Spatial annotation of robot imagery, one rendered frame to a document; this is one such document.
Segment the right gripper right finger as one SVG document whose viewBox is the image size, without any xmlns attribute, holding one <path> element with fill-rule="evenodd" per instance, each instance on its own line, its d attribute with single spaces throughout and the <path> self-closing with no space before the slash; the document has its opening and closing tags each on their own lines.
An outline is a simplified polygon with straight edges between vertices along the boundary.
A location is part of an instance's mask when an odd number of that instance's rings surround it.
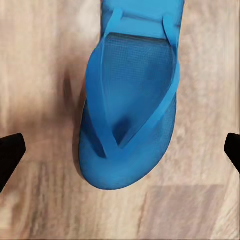
<svg viewBox="0 0 240 240">
<path fill-rule="evenodd" d="M 227 135 L 224 151 L 240 173 L 240 135 L 229 133 Z"/>
</svg>

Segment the sandal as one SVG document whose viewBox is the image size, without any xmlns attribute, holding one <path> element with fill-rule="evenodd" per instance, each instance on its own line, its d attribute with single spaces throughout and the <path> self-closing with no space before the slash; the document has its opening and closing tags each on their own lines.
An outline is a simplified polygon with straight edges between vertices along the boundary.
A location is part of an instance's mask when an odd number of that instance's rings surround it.
<svg viewBox="0 0 240 240">
<path fill-rule="evenodd" d="M 101 0 L 88 61 L 78 158 L 93 187 L 127 188 L 169 148 L 180 83 L 185 0 Z"/>
</svg>

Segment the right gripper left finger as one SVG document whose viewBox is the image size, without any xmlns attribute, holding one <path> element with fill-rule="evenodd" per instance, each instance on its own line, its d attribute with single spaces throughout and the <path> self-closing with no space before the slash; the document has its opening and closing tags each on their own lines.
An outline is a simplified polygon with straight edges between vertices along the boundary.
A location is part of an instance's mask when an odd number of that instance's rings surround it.
<svg viewBox="0 0 240 240">
<path fill-rule="evenodd" d="M 0 193 L 26 152 L 21 133 L 0 138 Z"/>
</svg>

